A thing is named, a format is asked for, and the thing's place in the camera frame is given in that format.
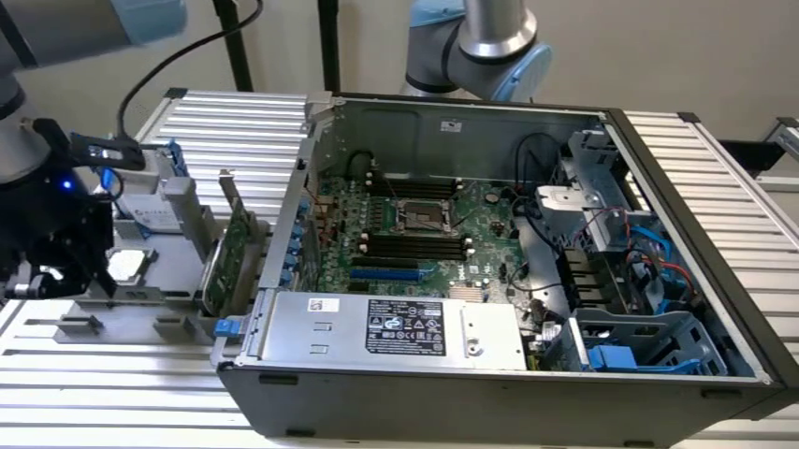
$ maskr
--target circuit board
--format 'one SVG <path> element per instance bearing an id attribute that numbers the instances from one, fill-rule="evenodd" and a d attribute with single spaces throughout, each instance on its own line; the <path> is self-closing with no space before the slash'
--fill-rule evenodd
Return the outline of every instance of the circuit board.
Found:
<path id="1" fill-rule="evenodd" d="M 250 237 L 250 215 L 238 200 L 203 285 L 203 304 L 215 316 L 234 298 Z"/>
<path id="2" fill-rule="evenodd" d="M 515 302 L 508 285 L 500 281 L 500 268 L 510 275 L 523 263 L 518 235 L 512 236 L 511 201 L 502 198 L 503 186 L 487 181 L 463 184 L 450 199 L 374 196 L 363 185 L 343 178 L 323 179 L 320 200 L 326 203 L 322 223 L 322 276 L 319 291 L 350 291 L 351 282 L 368 290 L 360 293 L 410 297 L 458 297 L 483 302 Z M 362 234 L 375 237 L 439 236 L 470 239 L 474 251 L 464 260 L 420 258 L 420 279 L 387 281 L 351 279 Z"/>

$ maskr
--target light blue robot joint cap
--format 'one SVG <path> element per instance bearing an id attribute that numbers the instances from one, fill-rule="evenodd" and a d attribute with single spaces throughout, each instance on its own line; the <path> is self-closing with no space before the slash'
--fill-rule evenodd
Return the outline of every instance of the light blue robot joint cap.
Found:
<path id="1" fill-rule="evenodd" d="M 411 6 L 411 28 L 448 22 L 464 14 L 463 0 L 416 0 Z"/>
<path id="2" fill-rule="evenodd" d="M 536 44 L 519 59 L 511 74 L 499 84 L 491 99 L 494 101 L 527 102 L 536 93 L 552 63 L 552 47 Z"/>
<path id="3" fill-rule="evenodd" d="M 186 29 L 186 0 L 111 0 L 127 38 L 145 45 Z"/>

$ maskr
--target motherboard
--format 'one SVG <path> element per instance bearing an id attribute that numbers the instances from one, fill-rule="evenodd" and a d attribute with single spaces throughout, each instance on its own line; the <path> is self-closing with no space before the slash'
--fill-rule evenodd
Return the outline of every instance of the motherboard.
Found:
<path id="1" fill-rule="evenodd" d="M 320 182 L 319 291 L 526 303 L 511 187 L 488 181 Z"/>

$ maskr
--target wire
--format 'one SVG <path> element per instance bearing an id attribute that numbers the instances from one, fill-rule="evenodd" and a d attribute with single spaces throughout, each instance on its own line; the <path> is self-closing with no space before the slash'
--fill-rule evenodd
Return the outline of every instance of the wire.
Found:
<path id="1" fill-rule="evenodd" d="M 514 174 L 515 174 L 514 185 L 515 186 L 519 186 L 519 154 L 522 153 L 522 148 L 524 147 L 524 143 L 527 142 L 527 140 L 531 138 L 535 138 L 535 137 L 544 137 L 544 138 L 550 139 L 555 144 L 555 148 L 558 149 L 558 156 L 560 155 L 560 149 L 559 149 L 560 142 L 558 142 L 558 139 L 554 138 L 550 134 L 536 132 L 536 133 L 532 133 L 532 134 L 528 134 L 527 136 L 524 136 L 516 145 L 516 154 L 514 157 Z"/>
<path id="2" fill-rule="evenodd" d="M 547 236 L 544 236 L 543 231 L 538 229 L 536 223 L 534 222 L 534 217 L 527 212 L 527 205 L 524 207 L 524 218 L 527 218 L 527 223 L 530 224 L 530 227 L 534 229 L 534 232 L 536 233 L 540 241 L 543 241 L 547 244 L 547 246 L 552 248 L 552 251 L 555 251 L 555 253 L 559 253 L 560 248 L 558 248 L 558 245 L 555 245 L 555 243 L 547 238 Z"/>
<path id="3" fill-rule="evenodd" d="M 516 283 L 516 275 L 519 274 L 519 272 L 522 271 L 522 269 L 524 267 L 527 267 L 527 262 L 524 262 L 522 265 L 519 265 L 516 267 L 516 270 L 514 271 L 514 274 L 511 275 L 511 285 L 520 292 L 534 293 L 534 292 L 540 292 L 543 290 L 548 290 L 548 289 L 551 289 L 554 287 L 562 287 L 563 286 L 563 283 L 560 283 L 560 282 L 554 282 L 554 283 L 551 283 L 548 285 L 544 285 L 543 287 L 536 287 L 536 288 L 524 288 L 524 287 L 519 286 L 519 284 Z"/>
<path id="4" fill-rule="evenodd" d="M 452 229 L 455 229 L 456 227 L 463 225 L 463 222 L 466 222 L 466 219 L 470 218 L 476 211 L 478 211 L 478 209 L 472 209 L 466 215 L 463 215 L 463 218 L 460 220 L 458 220 L 458 222 L 452 225 Z"/>
<path id="5" fill-rule="evenodd" d="M 647 256 L 647 260 L 644 260 L 644 262 L 647 264 L 654 265 L 654 261 L 648 256 Z M 691 275 L 688 274 L 688 271 L 679 265 L 672 264 L 670 262 L 660 262 L 660 265 L 663 266 L 663 268 L 672 269 L 674 271 L 676 271 L 680 274 L 680 276 L 683 276 L 683 279 L 686 280 L 686 284 L 688 285 L 688 290 L 691 291 L 691 294 L 694 295 L 696 293 L 696 290 L 694 289 L 694 282 L 691 281 Z"/>
<path id="6" fill-rule="evenodd" d="M 120 108 L 116 112 L 116 135 L 117 138 L 125 140 L 135 140 L 125 130 L 125 111 L 129 106 L 129 102 L 133 100 L 136 94 L 141 91 L 145 85 L 152 81 L 152 79 L 161 73 L 161 71 L 172 64 L 178 59 L 190 54 L 192 51 L 198 50 L 203 45 L 210 44 L 218 39 L 235 35 L 240 33 L 242 30 L 250 25 L 256 19 L 262 16 L 263 13 L 263 0 L 255 0 L 258 6 L 255 12 L 247 17 L 234 28 L 230 30 L 223 30 L 219 33 L 212 34 L 211 36 L 198 40 L 194 44 L 184 47 L 182 50 L 176 51 L 168 58 L 165 58 L 160 64 L 155 66 L 149 73 L 141 78 L 141 80 L 136 83 L 133 88 L 125 95 L 123 99 L 123 103 L 120 104 Z"/>
<path id="7" fill-rule="evenodd" d="M 624 214 L 624 226 L 627 228 L 627 247 L 628 248 L 631 247 L 630 216 L 627 215 L 627 211 L 622 207 L 603 209 L 595 214 L 595 216 L 591 218 L 591 220 L 588 220 L 588 223 L 586 223 L 586 225 L 583 225 L 583 227 L 579 229 L 579 231 L 576 231 L 575 236 L 572 237 L 572 246 L 576 246 L 576 240 L 579 239 L 579 236 L 583 234 L 583 232 L 586 232 L 586 230 L 588 229 L 588 226 L 591 226 L 591 223 L 595 222 L 595 220 L 599 218 L 599 216 L 603 213 L 610 212 L 612 210 L 618 210 Z"/>
<path id="8" fill-rule="evenodd" d="M 368 154 L 370 159 L 375 159 L 375 154 L 371 150 L 360 149 L 350 153 L 350 157 L 347 158 L 347 169 L 344 170 L 344 178 L 348 180 L 352 179 L 352 176 L 350 175 L 350 170 L 352 169 L 352 161 L 355 161 L 355 158 L 359 157 L 362 154 Z"/>
<path id="9" fill-rule="evenodd" d="M 314 195 L 311 193 L 311 191 L 308 190 L 307 187 L 303 187 L 304 192 L 311 196 L 311 199 L 314 200 L 314 202 L 319 205 L 320 204 L 320 199 L 316 197 L 316 195 Z"/>
<path id="10" fill-rule="evenodd" d="M 650 253 L 648 251 L 640 249 L 640 248 L 631 248 L 630 250 L 627 250 L 627 255 L 624 256 L 624 264 L 628 266 L 630 265 L 630 256 L 634 253 L 642 253 L 643 257 L 642 257 L 642 261 L 643 260 L 650 260 L 651 263 L 650 265 L 652 265 L 654 267 L 654 277 L 659 278 L 660 277 L 660 271 L 663 270 L 663 268 L 660 267 L 660 261 L 654 258 L 654 254 Z"/>
<path id="11" fill-rule="evenodd" d="M 456 196 L 466 194 L 470 190 L 472 190 L 472 187 L 475 187 L 478 185 L 476 181 L 472 181 L 472 183 L 470 184 L 470 186 L 466 189 L 458 190 L 452 196 L 450 196 L 450 198 L 447 198 L 447 201 L 452 201 L 455 200 Z"/>
<path id="12" fill-rule="evenodd" d="M 116 203 L 120 200 L 120 198 L 123 197 L 123 194 L 125 193 L 125 180 L 123 179 L 120 172 L 116 171 L 115 168 L 97 167 L 97 166 L 89 167 L 89 170 L 92 172 L 95 172 L 95 174 L 97 174 L 97 176 L 100 177 L 100 187 L 103 187 L 103 189 L 107 191 L 107 194 L 89 196 L 89 198 L 101 203 L 107 203 L 107 202 Z M 113 175 L 113 178 L 116 179 L 116 183 L 119 184 L 119 189 L 116 191 L 116 194 L 111 193 L 111 187 L 113 186 L 113 180 L 109 180 L 108 183 L 104 182 L 104 176 L 105 176 L 104 171 L 107 171 L 108 173 L 111 173 Z"/>
<path id="13" fill-rule="evenodd" d="M 416 220 L 416 219 L 414 219 L 414 218 L 408 217 L 408 215 L 407 215 L 406 213 L 398 212 L 398 215 L 399 215 L 400 217 L 403 217 L 406 220 L 410 220 L 410 221 L 412 221 L 412 222 L 414 222 L 414 223 L 416 223 L 418 225 L 423 225 L 423 226 L 426 226 L 426 227 L 430 227 L 431 229 L 435 229 L 436 231 L 440 231 L 440 227 L 435 227 L 435 226 L 434 226 L 434 225 L 431 225 L 430 223 L 420 222 L 419 220 Z"/>
<path id="14" fill-rule="evenodd" d="M 400 197 L 398 196 L 398 191 L 395 191 L 395 188 L 394 188 L 394 186 L 391 185 L 391 181 L 388 180 L 388 177 L 386 176 L 386 173 L 384 173 L 382 170 L 375 170 L 375 171 L 378 171 L 378 172 L 379 172 L 379 173 L 383 175 L 383 180 L 386 181 L 386 185 L 388 186 L 388 190 L 391 190 L 391 196 L 395 198 L 395 201 L 399 203 L 399 202 L 400 202 Z M 419 224 L 419 225 L 427 226 L 427 227 L 430 227 L 431 229 L 436 229 L 438 231 L 440 231 L 440 229 L 439 229 L 438 227 L 435 227 L 435 226 L 432 226 L 431 224 L 427 224 L 427 223 L 424 223 L 424 222 L 420 222 L 419 220 L 416 220 L 416 219 L 414 219 L 414 218 L 408 217 L 408 215 L 407 215 L 407 214 L 404 214 L 404 213 L 400 213 L 400 211 L 399 211 L 399 210 L 398 210 L 398 215 L 399 215 L 400 217 L 404 217 L 404 219 L 406 219 L 406 220 L 410 220 L 410 221 L 412 221 L 414 223 L 416 223 L 416 224 Z"/>

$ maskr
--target black pole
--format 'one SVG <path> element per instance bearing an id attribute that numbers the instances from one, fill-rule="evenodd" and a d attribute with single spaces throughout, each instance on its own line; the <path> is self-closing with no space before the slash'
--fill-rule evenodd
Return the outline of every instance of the black pole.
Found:
<path id="1" fill-rule="evenodd" d="M 214 0 L 214 8 L 220 18 L 223 30 L 227 31 L 235 28 L 239 24 L 239 10 L 236 9 L 234 0 Z M 227 58 L 230 59 L 230 68 L 234 72 L 234 80 L 236 81 L 236 90 L 239 92 L 255 92 L 243 33 L 234 33 L 226 37 L 224 45 L 227 46 Z"/>
<path id="2" fill-rule="evenodd" d="M 339 70 L 339 0 L 318 0 L 320 12 L 322 70 L 324 90 L 342 90 Z"/>

